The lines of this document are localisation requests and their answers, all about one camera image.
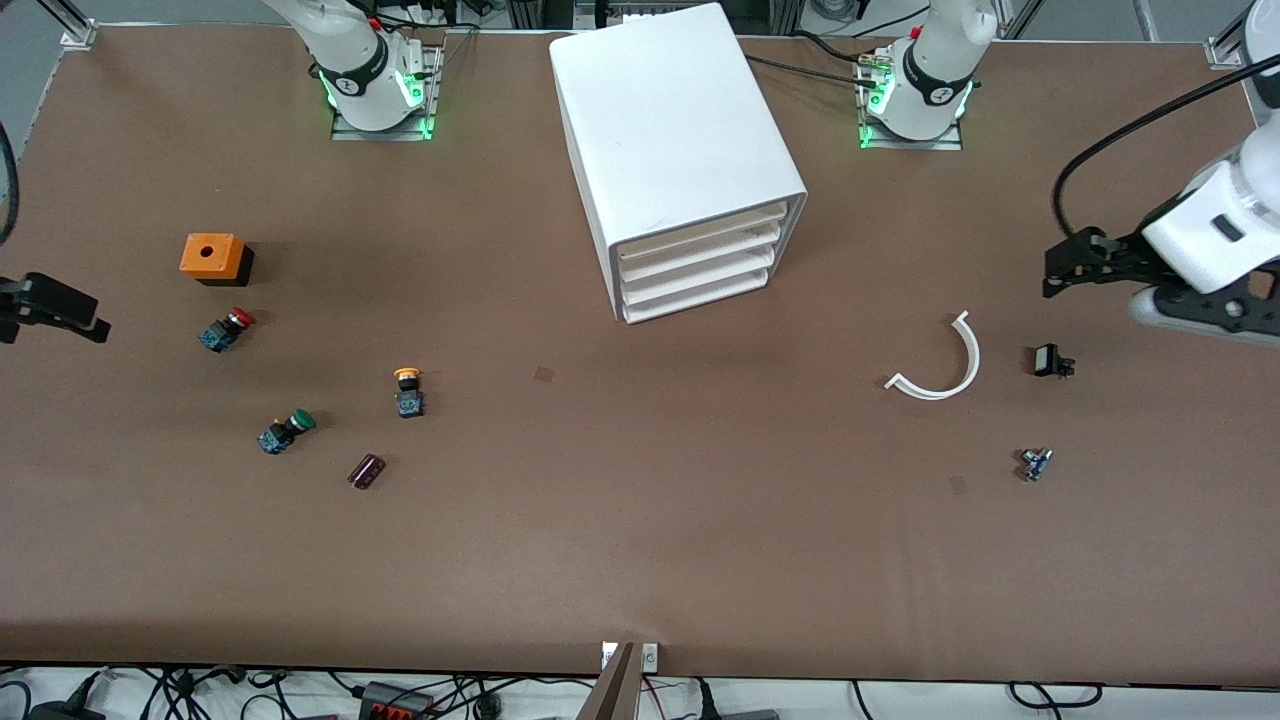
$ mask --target white plastic container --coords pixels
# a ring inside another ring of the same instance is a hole
[[[805,187],[718,3],[550,45],[614,315],[763,287]]]

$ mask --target white robot link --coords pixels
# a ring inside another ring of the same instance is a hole
[[[1135,281],[1151,287],[1129,305],[1149,325],[1280,346],[1280,0],[1257,0],[1244,26],[1247,67],[1129,123],[1078,155],[1059,176],[1053,208],[1065,241],[1044,252],[1044,297],[1080,283]],[[1253,83],[1267,118],[1201,169],[1128,236],[1073,231],[1062,187],[1084,160],[1130,132],[1230,87]]]
[[[352,127],[394,127],[428,101],[422,42],[375,31],[347,0],[262,0],[302,36],[330,102]]]
[[[876,51],[890,72],[877,78],[883,90],[870,95],[868,115],[908,140],[940,137],[964,113],[998,24],[992,0],[932,0],[918,31]]]

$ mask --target brown table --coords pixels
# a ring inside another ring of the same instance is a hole
[[[963,152],[860,151],[847,87],[756,68],[810,191],[781,269],[627,327],[552,37],[472,38],[412,145],[330,142],[288,29],[63,60],[0,258],[115,329],[3,350],[0,656],[589,673],[631,638],[668,674],[1276,682],[1280,355],[1135,327],[1135,287],[1039,297],[1059,168],[1213,77],[1199,47],[997,45]],[[1234,90],[1162,120],[1074,222],[1132,229],[1249,127]],[[179,274],[192,231],[252,243],[253,283]],[[216,356],[233,304],[262,323]],[[960,377],[960,310],[973,387],[883,389]],[[1079,374],[1032,377],[1043,342]],[[426,418],[394,415],[402,365]],[[294,406],[320,429],[264,455]]]

